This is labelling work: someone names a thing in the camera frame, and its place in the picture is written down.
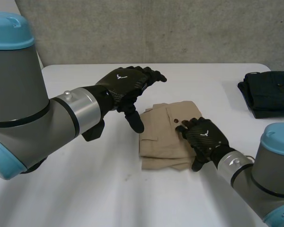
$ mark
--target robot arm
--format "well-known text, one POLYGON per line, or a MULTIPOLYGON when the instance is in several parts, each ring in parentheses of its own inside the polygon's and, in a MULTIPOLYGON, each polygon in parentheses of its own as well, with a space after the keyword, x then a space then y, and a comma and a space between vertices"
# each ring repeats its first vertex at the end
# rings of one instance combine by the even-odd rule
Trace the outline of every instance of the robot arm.
POLYGON ((270 227, 284 227, 284 123, 266 127, 253 163, 229 147, 223 133, 210 120, 200 118, 178 126, 197 157, 193 171, 213 161, 221 175, 270 227))
POLYGON ((110 110, 124 112, 133 130, 143 132, 134 103, 156 81, 166 78, 149 67, 118 68, 94 86, 49 99, 27 21, 0 12, 0 177, 35 170, 81 134, 99 138, 110 110))

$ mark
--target concrete wall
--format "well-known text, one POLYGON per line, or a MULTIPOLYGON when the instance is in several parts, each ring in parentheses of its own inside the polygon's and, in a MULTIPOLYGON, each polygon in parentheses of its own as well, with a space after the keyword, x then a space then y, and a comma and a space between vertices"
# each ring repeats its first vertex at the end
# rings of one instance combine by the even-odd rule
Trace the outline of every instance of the concrete wall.
POLYGON ((254 62, 284 70, 284 0, 16 0, 44 65, 254 62))

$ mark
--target beige pants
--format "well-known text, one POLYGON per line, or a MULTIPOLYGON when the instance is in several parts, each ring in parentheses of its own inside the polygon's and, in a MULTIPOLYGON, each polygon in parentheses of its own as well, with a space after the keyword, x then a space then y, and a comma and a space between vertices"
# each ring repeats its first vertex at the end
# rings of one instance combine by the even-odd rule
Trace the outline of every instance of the beige pants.
POLYGON ((142 169, 172 167, 190 168, 195 151, 175 128, 182 120, 200 118, 201 113, 191 101, 156 104, 141 114, 144 132, 140 134, 142 169))

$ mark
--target dark garment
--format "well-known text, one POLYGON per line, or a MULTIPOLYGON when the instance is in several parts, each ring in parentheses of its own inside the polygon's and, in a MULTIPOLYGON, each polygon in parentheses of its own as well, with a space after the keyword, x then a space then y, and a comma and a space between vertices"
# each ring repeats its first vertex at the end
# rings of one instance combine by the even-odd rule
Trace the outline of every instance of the dark garment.
POLYGON ((255 118, 284 117, 284 71, 248 73, 238 88, 255 118))

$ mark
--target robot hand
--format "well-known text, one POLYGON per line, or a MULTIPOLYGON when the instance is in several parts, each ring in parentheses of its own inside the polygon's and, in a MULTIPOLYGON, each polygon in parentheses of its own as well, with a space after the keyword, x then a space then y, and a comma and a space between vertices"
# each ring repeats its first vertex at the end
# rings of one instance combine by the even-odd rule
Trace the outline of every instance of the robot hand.
POLYGON ((226 152, 234 150, 229 147, 227 138, 211 120, 200 117, 198 120, 193 118, 190 121, 182 121, 182 124, 186 127, 180 125, 176 130, 182 133, 183 138, 195 149, 196 159, 192 165, 194 172, 199 171, 209 161, 215 163, 217 156, 224 156, 226 152))
POLYGON ((134 103, 143 91, 156 81, 166 82, 167 79, 159 71, 140 66, 118 68, 108 73, 96 85, 105 87, 113 98, 113 107, 119 113, 124 112, 131 128, 137 132, 144 131, 144 125, 136 111, 134 103))

